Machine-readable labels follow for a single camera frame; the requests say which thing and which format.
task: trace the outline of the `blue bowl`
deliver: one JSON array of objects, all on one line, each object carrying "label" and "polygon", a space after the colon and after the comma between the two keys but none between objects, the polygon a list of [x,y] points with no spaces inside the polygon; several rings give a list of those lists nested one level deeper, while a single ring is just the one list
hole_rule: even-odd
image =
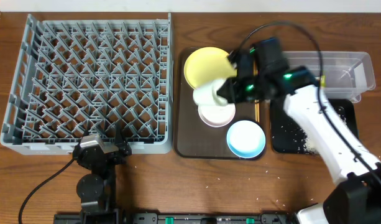
[{"label": "blue bowl", "polygon": [[226,142],[235,155],[249,159],[263,152],[266,136],[255,122],[238,121],[227,131]]}]

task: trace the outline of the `wooden surface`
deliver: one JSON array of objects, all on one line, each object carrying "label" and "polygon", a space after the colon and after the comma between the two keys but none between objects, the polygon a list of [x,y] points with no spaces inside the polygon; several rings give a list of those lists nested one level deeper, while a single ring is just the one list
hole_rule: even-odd
[{"label": "wooden surface", "polygon": [[[0,17],[0,132],[26,16],[26,13],[2,13]],[[34,16],[38,20],[155,19],[166,18],[167,14]],[[377,87],[364,93],[355,109],[360,140],[381,158],[381,14],[174,14],[175,60],[187,47],[234,47],[255,26],[277,19],[307,26],[323,50],[370,54]],[[312,50],[304,37],[290,31],[272,28],[253,40],[274,32],[282,39],[285,50]],[[69,160],[70,156],[22,156],[0,145],[0,223],[17,223],[17,213],[27,194]],[[319,157],[277,154],[271,150],[269,141],[266,155],[254,162],[183,159],[174,151],[164,155],[133,155],[128,161],[128,166],[117,167],[117,200],[128,209],[162,213],[290,212],[322,202],[334,188]],[[87,173],[73,164],[42,187],[24,210],[25,223],[51,223],[57,212],[78,212],[76,184]]]}]

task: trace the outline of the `green led light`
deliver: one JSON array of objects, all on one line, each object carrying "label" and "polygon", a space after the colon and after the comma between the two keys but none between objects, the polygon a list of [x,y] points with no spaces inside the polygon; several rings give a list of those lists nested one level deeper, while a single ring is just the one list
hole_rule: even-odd
[{"label": "green led light", "polygon": [[246,219],[246,224],[254,224],[255,220],[253,218],[247,218]]},{"label": "green led light", "polygon": [[165,224],[173,224],[173,217],[165,218]]},{"label": "green led light", "polygon": [[251,84],[251,85],[247,85],[246,87],[246,91],[251,91],[255,88],[254,84]]},{"label": "green led light", "polygon": [[291,78],[291,76],[292,76],[292,74],[285,74],[285,75],[284,75],[284,78],[285,78],[285,79],[289,79],[289,78]]}]

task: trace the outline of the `gray dish rack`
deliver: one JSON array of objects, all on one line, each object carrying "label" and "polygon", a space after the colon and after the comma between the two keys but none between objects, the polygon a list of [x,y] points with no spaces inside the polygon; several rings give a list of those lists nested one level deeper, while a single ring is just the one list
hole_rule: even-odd
[{"label": "gray dish rack", "polygon": [[173,38],[168,19],[25,25],[0,142],[67,154],[87,129],[106,144],[120,124],[134,154],[172,148]]}]

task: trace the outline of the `black tray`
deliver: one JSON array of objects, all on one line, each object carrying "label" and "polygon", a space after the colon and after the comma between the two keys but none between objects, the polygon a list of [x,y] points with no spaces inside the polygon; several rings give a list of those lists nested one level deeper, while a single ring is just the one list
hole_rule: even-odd
[{"label": "black tray", "polygon": [[[198,48],[185,49],[179,57],[178,72],[179,88],[176,99],[176,122],[174,126],[173,148],[182,157],[202,159],[242,159],[236,156],[227,146],[226,133],[236,121],[248,119],[255,121],[255,105],[240,103],[236,105],[234,119],[221,128],[212,128],[205,124],[198,115],[198,107],[193,101],[193,89],[185,80],[183,67],[186,59]],[[264,151],[255,160],[263,156]]]},{"label": "black tray", "polygon": [[[330,99],[328,101],[340,118],[346,121],[347,127],[358,139],[359,133],[357,131],[356,116],[352,102],[338,99]],[[274,101],[270,103],[270,131],[272,146],[275,151],[280,153],[315,154],[305,150],[305,133]]]}]

